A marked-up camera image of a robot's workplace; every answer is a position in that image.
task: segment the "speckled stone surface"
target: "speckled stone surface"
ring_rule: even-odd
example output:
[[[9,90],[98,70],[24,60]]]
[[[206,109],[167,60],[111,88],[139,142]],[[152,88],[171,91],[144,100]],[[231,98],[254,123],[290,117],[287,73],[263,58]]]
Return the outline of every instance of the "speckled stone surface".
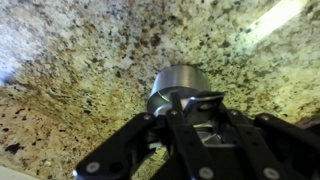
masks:
[[[253,38],[279,2],[296,3],[282,14],[301,11]],[[175,64],[202,69],[212,90],[228,92],[225,104],[249,116],[296,123],[319,113],[316,0],[4,0],[0,8],[0,164],[41,179],[71,179],[86,153],[145,111],[155,75]],[[135,177],[148,179],[160,157]]]

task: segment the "granite surface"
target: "granite surface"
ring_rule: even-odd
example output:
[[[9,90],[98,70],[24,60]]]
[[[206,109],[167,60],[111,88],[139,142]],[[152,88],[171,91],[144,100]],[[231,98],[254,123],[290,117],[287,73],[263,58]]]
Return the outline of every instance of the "granite surface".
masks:
[[[4,0],[0,8],[0,164],[41,179],[71,179],[86,153],[145,111],[155,75],[175,64],[199,67],[248,116],[297,123],[320,112],[317,0]],[[160,157],[135,178],[148,179]]]

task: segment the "silver metal cylinder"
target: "silver metal cylinder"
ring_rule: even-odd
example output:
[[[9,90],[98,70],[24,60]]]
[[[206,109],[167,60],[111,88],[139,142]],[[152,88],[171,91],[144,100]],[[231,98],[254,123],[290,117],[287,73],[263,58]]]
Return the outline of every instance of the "silver metal cylinder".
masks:
[[[155,79],[147,101],[147,111],[154,113],[157,108],[169,103],[173,92],[177,92],[180,98],[189,98],[206,90],[210,90],[210,84],[199,69],[187,65],[168,67]]]

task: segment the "granite countertop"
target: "granite countertop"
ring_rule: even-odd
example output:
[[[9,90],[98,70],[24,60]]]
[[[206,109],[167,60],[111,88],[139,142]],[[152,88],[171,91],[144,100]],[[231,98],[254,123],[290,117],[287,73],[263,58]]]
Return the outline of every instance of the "granite countertop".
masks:
[[[40,179],[71,179],[82,157],[145,111],[155,75],[171,65],[199,67],[248,116],[297,123],[320,112],[316,0],[0,7],[0,165]],[[136,179],[155,172],[161,153],[146,164]]]

